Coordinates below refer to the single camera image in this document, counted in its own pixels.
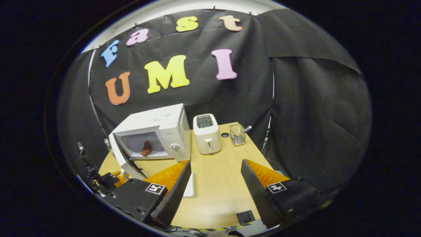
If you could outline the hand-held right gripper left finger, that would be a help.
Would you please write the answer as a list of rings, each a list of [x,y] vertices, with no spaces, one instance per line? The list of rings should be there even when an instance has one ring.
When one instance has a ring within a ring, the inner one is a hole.
[[[185,160],[145,180],[131,178],[105,199],[139,222],[167,229],[174,219],[191,176]]]

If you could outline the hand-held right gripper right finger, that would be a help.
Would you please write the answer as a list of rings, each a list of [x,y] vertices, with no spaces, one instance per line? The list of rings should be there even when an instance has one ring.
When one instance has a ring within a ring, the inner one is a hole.
[[[248,159],[241,174],[263,225],[291,225],[328,206],[337,190],[320,190],[302,177],[290,179]]]

